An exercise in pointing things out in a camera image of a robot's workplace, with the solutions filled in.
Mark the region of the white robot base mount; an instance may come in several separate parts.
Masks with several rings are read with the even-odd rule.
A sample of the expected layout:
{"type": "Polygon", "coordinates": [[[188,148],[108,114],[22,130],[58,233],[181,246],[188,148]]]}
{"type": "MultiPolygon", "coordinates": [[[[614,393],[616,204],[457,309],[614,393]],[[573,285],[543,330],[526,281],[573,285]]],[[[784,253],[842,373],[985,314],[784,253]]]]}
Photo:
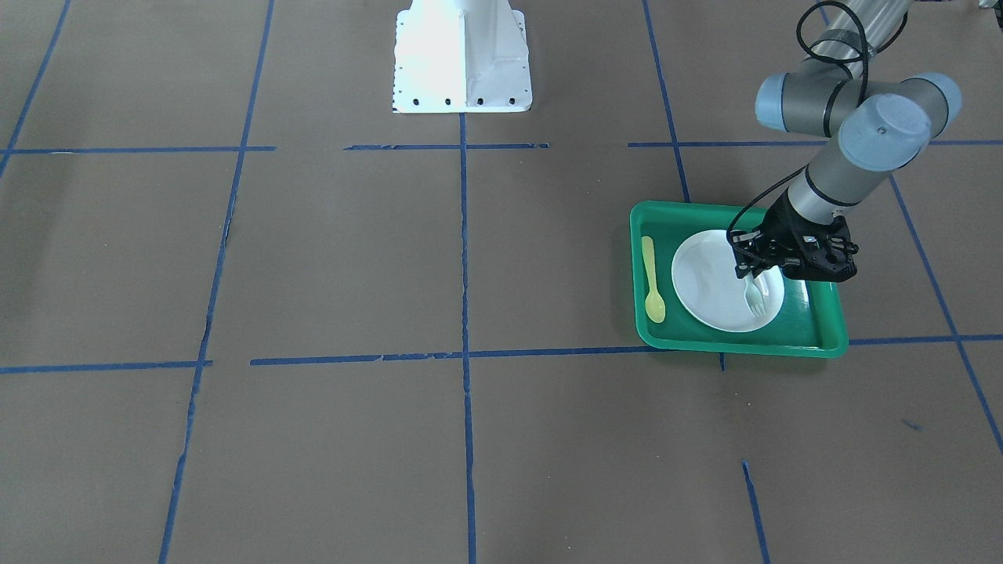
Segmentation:
{"type": "Polygon", "coordinates": [[[392,110],[527,112],[526,18],[509,1],[413,1],[396,15],[392,110]]]}

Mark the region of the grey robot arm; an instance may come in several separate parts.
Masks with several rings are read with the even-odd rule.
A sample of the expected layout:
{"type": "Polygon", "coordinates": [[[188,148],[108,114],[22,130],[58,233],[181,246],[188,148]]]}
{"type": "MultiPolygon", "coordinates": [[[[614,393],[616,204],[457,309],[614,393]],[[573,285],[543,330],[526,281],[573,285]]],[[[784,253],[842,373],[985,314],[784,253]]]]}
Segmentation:
{"type": "Polygon", "coordinates": [[[903,31],[909,1],[831,1],[838,15],[805,59],[759,87],[755,114],[775,131],[825,138],[820,152],[777,183],[780,196],[749,230],[727,229],[737,278],[778,268],[792,280],[839,283],[856,275],[859,247],[846,215],[913,161],[959,114],[962,93],[943,74],[871,79],[871,62],[903,31]]]}

